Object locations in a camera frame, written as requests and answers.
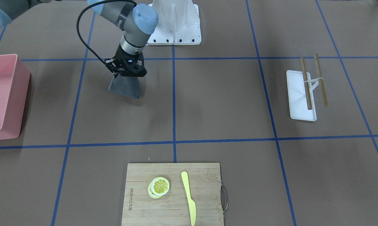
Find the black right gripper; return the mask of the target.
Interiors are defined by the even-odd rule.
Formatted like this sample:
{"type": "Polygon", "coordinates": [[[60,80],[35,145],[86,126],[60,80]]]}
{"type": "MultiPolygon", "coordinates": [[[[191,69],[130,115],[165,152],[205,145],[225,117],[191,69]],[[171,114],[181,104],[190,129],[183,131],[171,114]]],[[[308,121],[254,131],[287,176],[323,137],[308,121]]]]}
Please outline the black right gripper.
{"type": "Polygon", "coordinates": [[[117,76],[141,78],[147,74],[142,53],[131,55],[124,50],[117,50],[113,58],[105,59],[105,65],[115,78],[117,76]]]}

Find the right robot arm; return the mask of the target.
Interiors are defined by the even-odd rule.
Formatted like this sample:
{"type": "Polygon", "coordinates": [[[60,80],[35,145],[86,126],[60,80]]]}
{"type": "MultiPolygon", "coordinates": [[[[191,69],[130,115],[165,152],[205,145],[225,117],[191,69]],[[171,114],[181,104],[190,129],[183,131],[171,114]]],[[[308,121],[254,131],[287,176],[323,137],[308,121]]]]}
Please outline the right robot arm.
{"type": "MultiPolygon", "coordinates": [[[[47,0],[0,0],[0,28],[38,4],[47,0]]],[[[113,58],[101,60],[115,76],[144,77],[143,49],[157,27],[159,17],[154,8],[131,0],[88,0],[87,7],[77,18],[76,30],[82,15],[89,9],[124,31],[113,58]]]]}

